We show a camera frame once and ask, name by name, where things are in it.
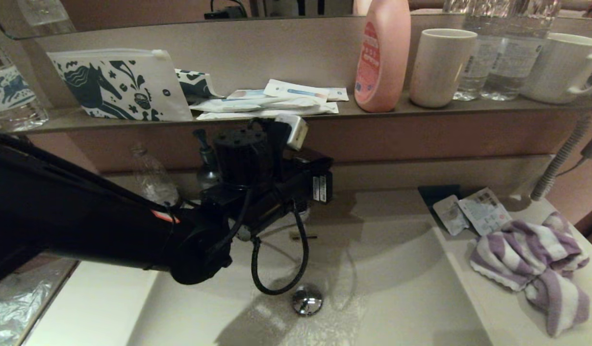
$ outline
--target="pink lotion bottle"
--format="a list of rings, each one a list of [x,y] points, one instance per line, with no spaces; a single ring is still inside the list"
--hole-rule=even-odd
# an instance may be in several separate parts
[[[399,101],[405,81],[411,16],[407,0],[373,0],[366,14],[355,101],[368,112],[387,112]]]

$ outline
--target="white cup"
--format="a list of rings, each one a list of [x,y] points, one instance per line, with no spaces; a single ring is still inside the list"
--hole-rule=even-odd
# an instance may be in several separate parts
[[[413,103],[436,108],[452,101],[476,37],[476,33],[458,29],[422,31],[409,87]]]
[[[568,103],[592,94],[592,38],[551,33],[520,93],[548,103]]]

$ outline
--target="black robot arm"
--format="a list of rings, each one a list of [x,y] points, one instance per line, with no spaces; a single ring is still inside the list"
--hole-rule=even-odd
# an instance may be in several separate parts
[[[222,182],[202,191],[194,209],[160,206],[0,134],[0,280],[43,251],[169,271],[183,284],[212,278],[231,264],[236,233],[256,238],[296,202],[312,199],[313,179],[331,180],[331,158],[277,159],[288,130],[276,123],[219,135]]]

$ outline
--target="towel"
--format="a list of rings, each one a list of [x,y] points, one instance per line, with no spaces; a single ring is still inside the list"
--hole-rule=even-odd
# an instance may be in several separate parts
[[[547,313],[546,330],[556,337],[589,317],[588,295],[570,280],[588,261],[567,219],[553,212],[542,225],[510,221],[483,236],[470,263],[483,276],[525,291],[529,302]]]

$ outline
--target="white sink basin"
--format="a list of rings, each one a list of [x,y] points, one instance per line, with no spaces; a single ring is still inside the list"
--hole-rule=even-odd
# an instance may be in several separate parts
[[[309,240],[301,283],[324,294],[317,315],[296,315],[291,293],[259,293],[252,244],[235,240],[234,263],[205,283],[179,285],[161,273],[129,345],[489,345],[433,223],[415,191],[341,193],[306,222],[318,239]],[[289,230],[263,237],[259,275],[270,287],[300,265]]]

